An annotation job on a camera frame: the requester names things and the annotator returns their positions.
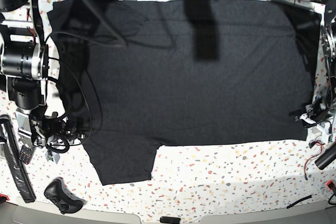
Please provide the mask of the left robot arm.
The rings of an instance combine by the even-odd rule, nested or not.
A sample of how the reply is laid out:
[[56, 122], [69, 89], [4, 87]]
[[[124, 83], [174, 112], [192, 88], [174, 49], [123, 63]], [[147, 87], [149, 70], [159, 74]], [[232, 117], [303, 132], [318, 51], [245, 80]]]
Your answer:
[[288, 114], [282, 139], [303, 141], [309, 127], [335, 117], [335, 13], [320, 14], [286, 6], [291, 36], [282, 50], [286, 56], [285, 76], [278, 89], [279, 110]]

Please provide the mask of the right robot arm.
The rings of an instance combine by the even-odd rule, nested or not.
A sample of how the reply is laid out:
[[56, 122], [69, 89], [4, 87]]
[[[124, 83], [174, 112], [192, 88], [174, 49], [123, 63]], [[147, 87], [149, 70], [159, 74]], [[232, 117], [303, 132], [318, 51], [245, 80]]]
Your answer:
[[9, 100], [15, 102], [18, 135], [22, 142], [19, 159], [29, 164], [35, 148], [46, 148], [46, 159], [57, 163], [71, 141], [83, 138], [65, 122], [67, 113], [45, 116], [47, 108], [48, 45], [38, 0], [1, 0], [1, 12], [25, 8], [25, 20], [1, 18], [1, 76]]

